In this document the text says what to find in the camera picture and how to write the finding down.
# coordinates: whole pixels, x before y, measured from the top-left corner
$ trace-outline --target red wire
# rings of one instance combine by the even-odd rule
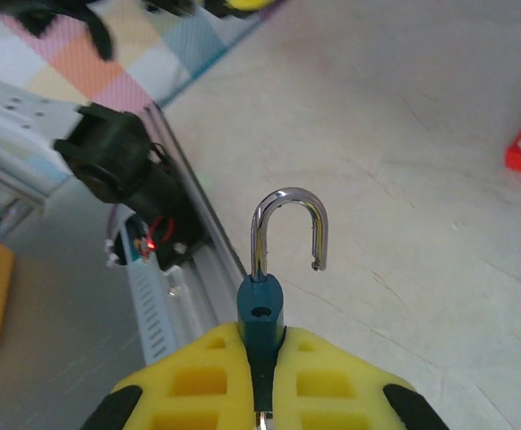
[[[155,218],[155,220],[151,223],[151,227],[149,227],[149,232],[147,233],[147,236],[149,237],[150,240],[153,240],[153,234],[155,233],[155,230],[157,229],[157,227],[159,226],[161,221],[163,221],[163,219],[165,219],[165,217],[160,216],[160,217]],[[173,235],[174,230],[175,230],[175,221],[172,218],[170,218],[169,223],[167,225],[167,231],[166,231],[165,235],[163,235],[163,237],[161,237],[160,244],[164,244],[167,240],[169,240],[171,238],[171,236]]]

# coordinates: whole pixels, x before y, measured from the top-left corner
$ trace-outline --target silver shackle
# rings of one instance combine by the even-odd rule
[[[316,195],[303,188],[282,188],[260,202],[251,227],[252,280],[264,282],[267,278],[267,225],[272,212],[287,203],[302,204],[312,216],[312,255],[315,271],[326,270],[329,242],[329,219],[324,205]]]

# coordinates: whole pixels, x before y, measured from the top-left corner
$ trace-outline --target black rubber pad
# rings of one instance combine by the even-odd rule
[[[81,430],[123,430],[142,394],[136,385],[112,392],[99,403]]]
[[[390,384],[384,387],[384,395],[407,430],[449,430],[421,394]]]

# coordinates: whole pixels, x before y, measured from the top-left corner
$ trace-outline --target teal padlock body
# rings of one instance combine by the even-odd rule
[[[254,410],[272,411],[272,385],[278,351],[285,340],[284,296],[277,279],[247,276],[236,296],[241,340],[251,366]]]

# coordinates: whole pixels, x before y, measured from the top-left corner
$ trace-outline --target white floor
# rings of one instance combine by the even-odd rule
[[[409,380],[451,429],[521,429],[521,1],[291,0],[167,109],[236,251],[278,211],[286,320]]]

